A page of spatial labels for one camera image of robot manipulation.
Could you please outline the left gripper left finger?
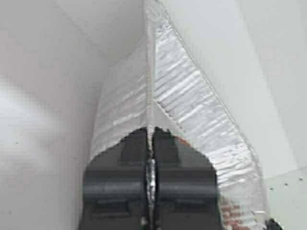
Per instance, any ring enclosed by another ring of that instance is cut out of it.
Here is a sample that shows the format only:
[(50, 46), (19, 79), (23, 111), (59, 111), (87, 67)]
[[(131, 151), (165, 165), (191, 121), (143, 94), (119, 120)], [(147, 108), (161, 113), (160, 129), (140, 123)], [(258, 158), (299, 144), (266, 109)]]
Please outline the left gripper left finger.
[(80, 230), (140, 230), (146, 214), (147, 130), (136, 129), (101, 151), (83, 174)]

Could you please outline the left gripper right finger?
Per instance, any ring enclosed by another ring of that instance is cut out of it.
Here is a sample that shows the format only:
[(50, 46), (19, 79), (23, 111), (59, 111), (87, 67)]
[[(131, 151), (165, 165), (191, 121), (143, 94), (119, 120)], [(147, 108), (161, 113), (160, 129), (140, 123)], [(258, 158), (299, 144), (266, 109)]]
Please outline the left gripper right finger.
[(221, 230), (216, 170), (203, 154), (156, 127), (157, 214), (162, 230)]

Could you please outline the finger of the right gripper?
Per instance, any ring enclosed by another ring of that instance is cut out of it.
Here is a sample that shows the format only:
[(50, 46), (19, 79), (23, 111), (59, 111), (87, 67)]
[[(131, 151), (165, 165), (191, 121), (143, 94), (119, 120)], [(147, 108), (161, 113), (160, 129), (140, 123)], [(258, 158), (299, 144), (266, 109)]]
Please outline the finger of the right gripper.
[(280, 226), (280, 224), (272, 218), (266, 220), (265, 224), (266, 224), (267, 230), (283, 230), (283, 228)]

